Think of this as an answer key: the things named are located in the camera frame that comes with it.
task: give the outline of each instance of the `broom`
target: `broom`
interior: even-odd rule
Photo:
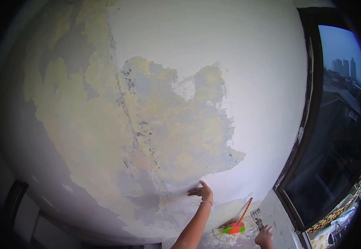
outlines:
[[[250,198],[250,200],[248,201],[247,207],[245,208],[245,211],[244,211],[243,215],[241,216],[240,220],[238,222],[233,223],[230,227],[226,228],[225,230],[223,230],[222,233],[234,234],[234,233],[245,232],[244,222],[242,222],[241,220],[244,218],[244,215],[247,212],[247,209],[250,206],[252,201],[253,201],[253,199]]]

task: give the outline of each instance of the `dark window frame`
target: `dark window frame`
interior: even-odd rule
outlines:
[[[298,212],[284,191],[307,149],[320,108],[323,89],[323,51],[319,25],[339,27],[346,30],[350,30],[350,28],[344,21],[340,11],[335,8],[309,7],[298,9],[298,12],[303,26],[307,50],[306,99],[300,125],[300,127],[303,128],[303,134],[298,134],[299,138],[295,142],[291,154],[288,157],[276,184],[273,186],[273,190],[280,199],[296,230],[305,231],[325,217],[350,191],[350,189],[344,190],[330,207],[308,224],[302,222]],[[359,170],[352,178],[353,182],[358,180],[360,173],[361,165],[359,165]]]

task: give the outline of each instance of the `broom handle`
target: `broom handle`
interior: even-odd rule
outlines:
[[[253,199],[252,199],[252,197],[251,197],[250,200],[248,201],[247,207],[245,208],[244,213],[243,213],[243,215],[241,216],[239,222],[244,218],[244,215],[245,215],[245,213],[247,213],[247,209],[248,209],[248,207],[250,206],[250,204],[251,204],[252,201],[253,201]]]

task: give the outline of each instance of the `window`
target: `window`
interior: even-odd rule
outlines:
[[[300,9],[308,51],[307,99],[296,142],[274,190],[305,231],[361,175],[361,49],[336,9]]]

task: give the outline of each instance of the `fingers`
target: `fingers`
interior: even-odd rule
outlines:
[[[201,196],[201,192],[194,192],[194,193],[189,193],[189,194],[187,194],[188,197],[190,197],[190,196],[192,196],[192,195],[196,195],[196,196],[200,197],[200,196]]]
[[[198,192],[198,191],[201,191],[203,188],[202,187],[199,187],[199,188],[192,188],[188,191],[188,193],[192,193],[192,192]]]
[[[207,184],[203,180],[200,180],[200,183],[203,185],[203,187],[207,187]]]
[[[272,226],[269,226],[269,225],[266,225],[263,227],[263,229],[261,231],[264,231],[264,232],[270,232],[272,231],[273,227]]]

